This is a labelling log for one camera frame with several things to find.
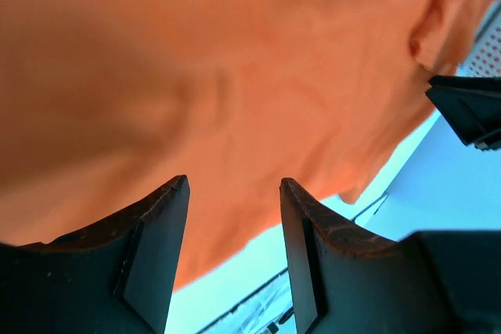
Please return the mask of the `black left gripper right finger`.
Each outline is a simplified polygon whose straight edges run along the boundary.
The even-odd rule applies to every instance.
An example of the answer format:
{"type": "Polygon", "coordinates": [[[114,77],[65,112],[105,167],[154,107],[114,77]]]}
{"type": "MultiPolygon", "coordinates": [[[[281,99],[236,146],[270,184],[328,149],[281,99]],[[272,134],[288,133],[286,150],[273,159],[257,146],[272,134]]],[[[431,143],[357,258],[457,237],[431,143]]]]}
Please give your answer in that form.
{"type": "Polygon", "coordinates": [[[279,187],[299,333],[446,333],[450,314],[415,239],[394,242],[322,205],[292,178],[279,187]]]}

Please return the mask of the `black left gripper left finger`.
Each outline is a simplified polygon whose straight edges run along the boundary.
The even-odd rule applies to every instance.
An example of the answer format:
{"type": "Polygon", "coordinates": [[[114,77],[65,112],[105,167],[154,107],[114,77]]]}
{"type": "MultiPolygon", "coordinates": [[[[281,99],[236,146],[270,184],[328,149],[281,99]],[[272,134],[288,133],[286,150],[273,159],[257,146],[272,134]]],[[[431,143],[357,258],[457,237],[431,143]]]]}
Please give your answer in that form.
{"type": "Polygon", "coordinates": [[[52,242],[2,245],[2,332],[164,332],[189,196],[179,175],[52,242]]]}

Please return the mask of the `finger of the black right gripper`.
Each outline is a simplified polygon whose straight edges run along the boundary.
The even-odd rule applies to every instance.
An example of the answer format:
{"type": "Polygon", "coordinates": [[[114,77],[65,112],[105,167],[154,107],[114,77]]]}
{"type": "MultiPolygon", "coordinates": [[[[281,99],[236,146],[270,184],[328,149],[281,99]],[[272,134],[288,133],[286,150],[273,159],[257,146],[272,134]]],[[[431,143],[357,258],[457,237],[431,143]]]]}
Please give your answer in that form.
{"type": "Polygon", "coordinates": [[[426,96],[465,145],[500,149],[500,79],[433,76],[426,96]]]}

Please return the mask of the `orange t shirt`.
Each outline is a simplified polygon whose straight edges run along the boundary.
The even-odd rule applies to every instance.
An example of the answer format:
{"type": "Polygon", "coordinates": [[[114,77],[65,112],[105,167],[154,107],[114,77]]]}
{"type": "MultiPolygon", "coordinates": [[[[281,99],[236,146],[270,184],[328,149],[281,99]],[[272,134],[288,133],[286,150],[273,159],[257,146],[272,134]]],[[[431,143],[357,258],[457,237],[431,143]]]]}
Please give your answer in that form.
{"type": "Polygon", "coordinates": [[[278,224],[283,178],[355,202],[494,1],[1,0],[1,240],[184,174],[180,288],[278,224]]]}

